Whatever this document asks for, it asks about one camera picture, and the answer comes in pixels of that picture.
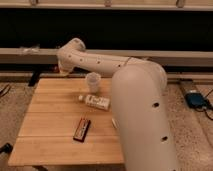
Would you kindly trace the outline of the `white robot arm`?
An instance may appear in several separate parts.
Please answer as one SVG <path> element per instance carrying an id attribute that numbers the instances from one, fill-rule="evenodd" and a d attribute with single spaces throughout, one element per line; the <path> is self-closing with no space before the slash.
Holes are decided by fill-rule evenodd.
<path id="1" fill-rule="evenodd" d="M 57 51 L 59 70 L 76 67 L 111 78 L 111 109 L 126 171 L 181 171 L 164 104 L 167 75 L 149 60 L 88 53 L 71 39 Z"/>

